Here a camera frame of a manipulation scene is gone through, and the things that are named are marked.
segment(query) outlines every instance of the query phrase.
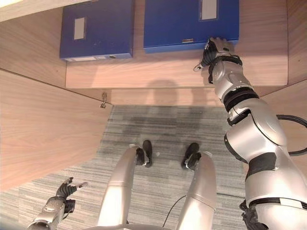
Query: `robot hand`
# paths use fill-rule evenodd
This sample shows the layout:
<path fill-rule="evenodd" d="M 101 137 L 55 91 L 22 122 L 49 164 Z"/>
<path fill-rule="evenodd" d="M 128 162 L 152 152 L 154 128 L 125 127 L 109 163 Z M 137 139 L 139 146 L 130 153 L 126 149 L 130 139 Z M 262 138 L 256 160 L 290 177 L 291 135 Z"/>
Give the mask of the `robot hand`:
<path fill-rule="evenodd" d="M 226 39 L 210 38 L 203 51 L 202 61 L 194 68 L 194 71 L 200 71 L 205 66 L 209 66 L 217 57 L 233 57 L 234 45 L 227 42 Z"/>
<path fill-rule="evenodd" d="M 76 186 L 71 186 L 70 184 L 72 183 L 72 180 L 73 180 L 73 177 L 70 177 L 61 184 L 61 186 L 58 188 L 57 193 L 56 193 L 57 197 L 63 197 L 64 199 L 66 199 L 68 196 L 70 196 L 77 190 L 83 187 L 86 187 L 88 185 L 87 182 L 83 182 Z"/>
<path fill-rule="evenodd" d="M 87 182 L 71 186 L 73 177 L 65 180 L 56 192 L 56 196 L 51 197 L 42 209 L 42 212 L 37 215 L 34 221 L 27 228 L 28 230 L 55 230 L 57 225 L 66 217 L 64 214 L 72 213 L 75 207 L 75 200 L 67 200 L 71 194 L 77 190 L 86 187 Z"/>

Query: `wooden shelf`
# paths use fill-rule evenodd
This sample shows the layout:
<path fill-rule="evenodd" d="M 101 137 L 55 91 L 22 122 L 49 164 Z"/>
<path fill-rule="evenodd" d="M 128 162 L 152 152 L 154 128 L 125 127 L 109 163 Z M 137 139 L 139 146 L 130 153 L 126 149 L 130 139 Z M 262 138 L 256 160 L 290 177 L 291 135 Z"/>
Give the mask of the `wooden shelf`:
<path fill-rule="evenodd" d="M 70 62 L 66 74 L 67 88 L 203 87 L 203 77 L 207 84 L 207 71 L 193 72 L 202 55 L 201 50 L 145 54 L 144 3 L 145 0 L 136 0 L 133 58 Z M 242 0 L 240 20 L 236 52 L 243 60 L 246 77 L 255 86 L 286 85 L 286 1 Z"/>

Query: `white label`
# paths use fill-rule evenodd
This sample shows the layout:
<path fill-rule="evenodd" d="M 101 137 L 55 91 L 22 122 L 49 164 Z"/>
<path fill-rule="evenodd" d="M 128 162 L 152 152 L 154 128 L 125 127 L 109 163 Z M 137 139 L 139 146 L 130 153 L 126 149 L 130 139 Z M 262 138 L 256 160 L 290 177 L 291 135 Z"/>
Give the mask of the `white label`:
<path fill-rule="evenodd" d="M 202 0 L 201 19 L 215 19 L 217 15 L 217 0 Z"/>
<path fill-rule="evenodd" d="M 73 39 L 84 39 L 85 18 L 75 19 L 75 29 Z"/>
<path fill-rule="evenodd" d="M 67 58 L 67 61 L 92 61 L 96 60 L 94 57 L 74 57 L 74 58 Z"/>

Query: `black cable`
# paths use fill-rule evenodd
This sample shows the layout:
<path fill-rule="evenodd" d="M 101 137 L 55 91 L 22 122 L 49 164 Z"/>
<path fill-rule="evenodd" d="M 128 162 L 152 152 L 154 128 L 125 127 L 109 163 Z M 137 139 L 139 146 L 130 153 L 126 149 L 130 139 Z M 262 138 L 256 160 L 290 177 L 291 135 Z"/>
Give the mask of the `black cable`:
<path fill-rule="evenodd" d="M 167 218 L 168 218 L 169 214 L 171 213 L 173 207 L 174 207 L 182 198 L 185 198 L 185 197 L 186 197 L 186 195 L 182 196 L 181 198 L 179 198 L 179 199 L 173 204 L 173 206 L 171 207 L 171 209 L 169 210 L 169 212 L 168 212 L 168 214 L 167 214 L 167 216 L 166 216 L 166 219 L 165 219 L 165 221 L 164 221 L 164 224 L 162 225 L 162 228 L 164 228 L 164 226 L 165 226 L 165 224 L 166 224 L 166 221 L 167 221 Z"/>
<path fill-rule="evenodd" d="M 299 123 L 305 126 L 305 128 L 307 128 L 307 121 L 305 119 L 302 119 L 301 117 L 293 116 L 293 115 L 276 115 L 276 116 L 278 120 L 294 121 L 296 123 Z M 306 153 L 307 153 L 307 147 L 302 150 L 289 152 L 289 155 L 293 157 L 293 156 L 305 155 Z"/>
<path fill-rule="evenodd" d="M 244 197 L 241 197 L 241 196 L 237 196 L 237 195 L 230 195 L 230 194 L 224 194 L 224 193 L 216 193 L 217 195 L 222 195 L 222 196 L 231 196 L 231 197 L 235 197 L 235 198 L 242 198 L 242 199 L 245 199 Z M 168 216 L 169 214 L 171 213 L 173 207 L 175 207 L 175 205 L 182 199 L 182 198 L 185 198 L 186 195 L 182 196 L 181 198 L 179 198 L 174 204 L 173 206 L 171 207 L 171 209 L 169 210 L 166 218 L 165 218 L 165 221 L 164 221 L 164 224 L 162 225 L 162 228 L 164 228 L 165 224 L 166 224 L 166 221 L 168 219 Z"/>

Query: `wooden cabinet door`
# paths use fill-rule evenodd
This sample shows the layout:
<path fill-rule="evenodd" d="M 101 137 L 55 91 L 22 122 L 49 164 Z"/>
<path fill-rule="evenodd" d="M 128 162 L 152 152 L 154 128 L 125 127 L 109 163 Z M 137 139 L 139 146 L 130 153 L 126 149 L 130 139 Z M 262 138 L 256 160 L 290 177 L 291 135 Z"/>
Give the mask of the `wooden cabinet door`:
<path fill-rule="evenodd" d="M 1 189 L 95 156 L 111 106 L 0 70 Z"/>

